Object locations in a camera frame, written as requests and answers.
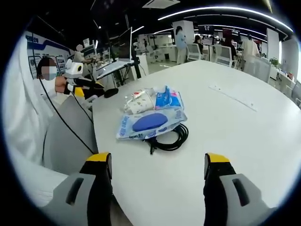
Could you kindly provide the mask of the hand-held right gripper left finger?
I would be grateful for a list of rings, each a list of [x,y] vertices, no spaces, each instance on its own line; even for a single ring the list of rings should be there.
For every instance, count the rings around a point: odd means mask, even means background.
[[[110,226],[111,179],[111,153],[94,154],[54,189],[42,211],[58,226]]]

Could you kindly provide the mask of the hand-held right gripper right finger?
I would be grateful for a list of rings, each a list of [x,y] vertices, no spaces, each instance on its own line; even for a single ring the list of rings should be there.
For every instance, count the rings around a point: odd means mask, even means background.
[[[259,226],[276,211],[223,155],[205,154],[204,181],[205,226]]]

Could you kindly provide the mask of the person's left hand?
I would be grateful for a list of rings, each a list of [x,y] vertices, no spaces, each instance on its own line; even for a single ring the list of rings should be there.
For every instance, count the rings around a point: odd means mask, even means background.
[[[67,88],[67,80],[65,77],[60,76],[55,78],[55,91],[56,93],[63,93],[68,95],[70,91]]]

